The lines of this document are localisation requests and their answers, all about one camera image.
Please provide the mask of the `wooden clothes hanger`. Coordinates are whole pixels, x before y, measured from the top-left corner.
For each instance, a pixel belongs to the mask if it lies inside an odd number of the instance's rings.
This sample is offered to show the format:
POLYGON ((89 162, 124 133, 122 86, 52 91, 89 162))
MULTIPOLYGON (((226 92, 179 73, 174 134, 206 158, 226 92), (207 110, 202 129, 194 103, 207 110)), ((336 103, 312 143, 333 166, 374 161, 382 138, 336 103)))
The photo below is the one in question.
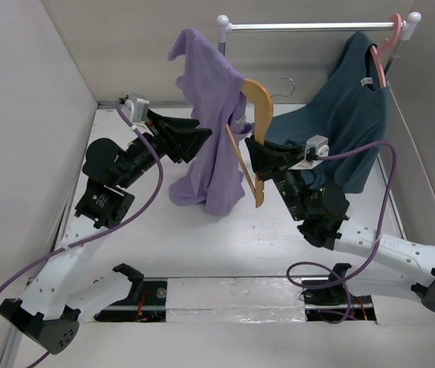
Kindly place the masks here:
MULTIPOLYGON (((263 145, 273 118, 273 96, 260 82, 251 80, 249 78, 244 79, 241 87, 241 93, 250 103, 253 104, 254 138, 259 144, 263 145)), ((240 148, 234 138, 234 134, 231 132, 231 128, 228 125, 226 126, 226 132, 230 138, 234 152, 236 153, 237 161, 255 199, 255 207, 259 208, 264 202, 264 182, 260 181, 258 176, 255 176, 255 179, 251 179, 244 159, 241 155, 240 148)))

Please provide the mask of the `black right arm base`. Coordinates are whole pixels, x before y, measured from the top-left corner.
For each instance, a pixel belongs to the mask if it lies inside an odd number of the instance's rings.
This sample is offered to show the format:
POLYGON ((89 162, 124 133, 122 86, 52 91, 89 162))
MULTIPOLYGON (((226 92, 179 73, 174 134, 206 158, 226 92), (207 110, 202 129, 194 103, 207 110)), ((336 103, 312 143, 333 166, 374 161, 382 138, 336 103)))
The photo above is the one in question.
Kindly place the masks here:
MULTIPOLYGON (((334 281, 332 274, 321 278, 310 278, 304 280, 307 286, 299 299, 305 304, 306 320, 325 321, 331 324, 338 323, 348 309, 347 293, 343 286, 324 289, 313 289, 312 286, 327 284, 334 281)), ((355 296, 350 294, 350 309, 345 322, 347 321, 376 321, 374 304, 369 295, 355 296)))

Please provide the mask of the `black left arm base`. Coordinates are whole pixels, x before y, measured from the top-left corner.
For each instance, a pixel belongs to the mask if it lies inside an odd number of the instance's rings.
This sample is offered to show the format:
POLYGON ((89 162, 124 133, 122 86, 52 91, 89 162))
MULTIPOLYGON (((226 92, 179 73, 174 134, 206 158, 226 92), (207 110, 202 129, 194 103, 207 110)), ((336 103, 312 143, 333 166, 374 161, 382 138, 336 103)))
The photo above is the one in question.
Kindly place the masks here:
POLYGON ((97 322, 160 323, 166 322, 167 278, 146 278, 127 264, 113 268, 131 282, 128 295, 112 303, 94 316, 97 322))

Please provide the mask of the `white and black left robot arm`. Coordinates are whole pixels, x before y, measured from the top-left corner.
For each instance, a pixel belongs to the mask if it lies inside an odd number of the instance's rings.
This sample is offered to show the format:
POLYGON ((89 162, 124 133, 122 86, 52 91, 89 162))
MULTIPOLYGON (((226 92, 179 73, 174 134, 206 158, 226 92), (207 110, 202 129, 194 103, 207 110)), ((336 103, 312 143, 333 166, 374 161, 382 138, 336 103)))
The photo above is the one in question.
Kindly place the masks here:
POLYGON ((148 132, 126 149, 109 138, 90 143, 82 167, 87 184, 75 205, 58 254, 49 258, 37 277, 17 298, 3 300, 0 315, 50 354, 73 342, 80 324, 116 301, 138 302, 144 276, 119 264, 91 286, 74 292, 78 278, 101 246, 117 230, 135 199, 128 188, 167 156, 189 163, 212 131, 196 119, 147 113, 148 132))

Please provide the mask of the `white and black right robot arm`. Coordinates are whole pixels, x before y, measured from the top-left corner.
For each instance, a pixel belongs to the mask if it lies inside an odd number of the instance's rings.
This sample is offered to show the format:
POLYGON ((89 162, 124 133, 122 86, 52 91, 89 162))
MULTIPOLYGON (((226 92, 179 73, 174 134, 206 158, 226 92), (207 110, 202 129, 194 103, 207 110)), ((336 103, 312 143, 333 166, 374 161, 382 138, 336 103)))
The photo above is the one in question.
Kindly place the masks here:
POLYGON ((347 215, 349 202, 335 183, 317 189, 306 184, 303 170, 333 158, 328 140, 314 136, 304 147, 245 140, 252 168, 262 181, 272 180, 298 230, 312 246, 365 258, 357 267, 336 264, 329 279, 306 291, 326 288, 334 301, 351 295, 383 295, 419 301, 435 313, 435 246, 422 245, 369 228, 347 215))

